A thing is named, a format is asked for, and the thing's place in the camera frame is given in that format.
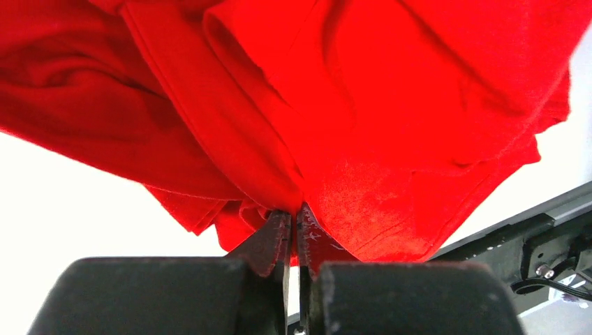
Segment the red t shirt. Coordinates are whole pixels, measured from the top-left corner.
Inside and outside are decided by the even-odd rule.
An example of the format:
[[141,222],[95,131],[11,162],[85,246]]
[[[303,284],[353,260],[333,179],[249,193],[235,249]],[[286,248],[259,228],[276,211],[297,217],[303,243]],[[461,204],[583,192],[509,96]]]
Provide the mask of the red t shirt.
[[569,114],[590,1],[2,1],[1,131],[231,251],[303,202],[430,258]]

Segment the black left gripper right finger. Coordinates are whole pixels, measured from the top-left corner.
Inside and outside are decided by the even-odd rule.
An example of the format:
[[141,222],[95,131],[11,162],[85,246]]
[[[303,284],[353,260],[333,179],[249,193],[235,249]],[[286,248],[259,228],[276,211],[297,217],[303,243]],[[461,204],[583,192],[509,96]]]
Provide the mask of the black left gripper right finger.
[[297,215],[301,334],[522,334],[504,285],[475,262],[363,263]]

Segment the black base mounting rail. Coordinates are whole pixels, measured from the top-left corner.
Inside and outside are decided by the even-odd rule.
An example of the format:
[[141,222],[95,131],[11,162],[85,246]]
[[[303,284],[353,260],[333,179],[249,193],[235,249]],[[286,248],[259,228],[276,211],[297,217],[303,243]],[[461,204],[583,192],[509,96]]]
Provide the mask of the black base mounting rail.
[[[462,239],[429,262],[486,265],[507,290],[522,334],[590,334],[591,185]],[[299,316],[289,318],[289,334],[301,334]]]

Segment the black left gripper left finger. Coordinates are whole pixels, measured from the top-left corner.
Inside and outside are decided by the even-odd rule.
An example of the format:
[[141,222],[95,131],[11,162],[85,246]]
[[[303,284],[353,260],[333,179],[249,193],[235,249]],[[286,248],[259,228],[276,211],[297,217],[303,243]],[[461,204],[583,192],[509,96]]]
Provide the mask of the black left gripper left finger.
[[285,334],[292,220],[273,211],[223,257],[83,258],[30,334]]

